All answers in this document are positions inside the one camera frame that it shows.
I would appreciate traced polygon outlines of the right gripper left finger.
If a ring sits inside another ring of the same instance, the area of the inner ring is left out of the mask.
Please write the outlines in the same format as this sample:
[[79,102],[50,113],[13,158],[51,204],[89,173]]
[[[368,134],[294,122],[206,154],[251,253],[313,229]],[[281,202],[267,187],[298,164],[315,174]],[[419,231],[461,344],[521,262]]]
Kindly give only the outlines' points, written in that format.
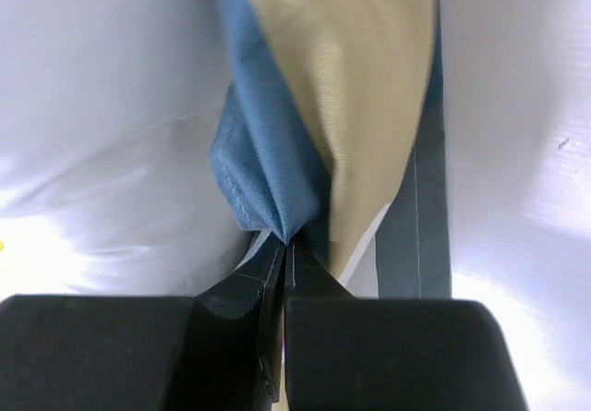
[[12,296],[5,410],[268,410],[280,395],[283,245],[198,296]]

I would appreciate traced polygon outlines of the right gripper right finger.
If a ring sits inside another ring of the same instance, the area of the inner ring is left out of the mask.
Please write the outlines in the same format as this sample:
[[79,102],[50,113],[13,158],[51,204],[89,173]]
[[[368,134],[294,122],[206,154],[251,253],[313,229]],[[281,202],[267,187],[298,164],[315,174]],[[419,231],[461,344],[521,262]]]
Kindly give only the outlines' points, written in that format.
[[291,409],[525,409],[501,328],[482,304],[357,298],[302,238],[285,265]]

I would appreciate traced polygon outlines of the blue beige patchwork pillowcase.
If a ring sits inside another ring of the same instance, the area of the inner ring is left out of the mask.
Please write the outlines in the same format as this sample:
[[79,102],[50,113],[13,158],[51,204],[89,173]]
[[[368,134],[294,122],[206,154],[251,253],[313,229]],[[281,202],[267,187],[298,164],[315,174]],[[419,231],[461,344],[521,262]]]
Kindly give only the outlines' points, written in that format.
[[447,299],[440,0],[218,0],[239,227],[340,293]]

